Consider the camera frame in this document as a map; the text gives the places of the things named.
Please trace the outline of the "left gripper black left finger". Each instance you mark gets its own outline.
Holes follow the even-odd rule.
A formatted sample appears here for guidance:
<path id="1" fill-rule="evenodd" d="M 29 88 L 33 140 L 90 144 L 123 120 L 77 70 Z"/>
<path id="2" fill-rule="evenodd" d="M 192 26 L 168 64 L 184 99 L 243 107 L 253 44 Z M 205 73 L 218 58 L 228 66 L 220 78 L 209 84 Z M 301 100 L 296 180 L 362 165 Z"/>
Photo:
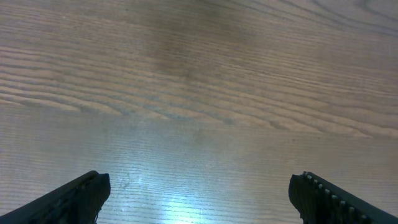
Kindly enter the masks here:
<path id="1" fill-rule="evenodd" d="M 2 224 L 95 224 L 111 192 L 109 174 L 89 171 L 1 216 Z"/>

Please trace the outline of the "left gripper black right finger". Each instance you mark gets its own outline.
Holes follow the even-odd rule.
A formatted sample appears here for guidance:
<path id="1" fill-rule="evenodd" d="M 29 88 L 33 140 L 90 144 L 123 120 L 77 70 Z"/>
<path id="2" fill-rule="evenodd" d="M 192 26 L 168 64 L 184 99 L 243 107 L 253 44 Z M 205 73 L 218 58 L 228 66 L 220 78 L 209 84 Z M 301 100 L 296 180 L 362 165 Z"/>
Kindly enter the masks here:
<path id="1" fill-rule="evenodd" d="M 293 175 L 288 193 L 306 224 L 397 224 L 397 217 L 311 172 Z"/>

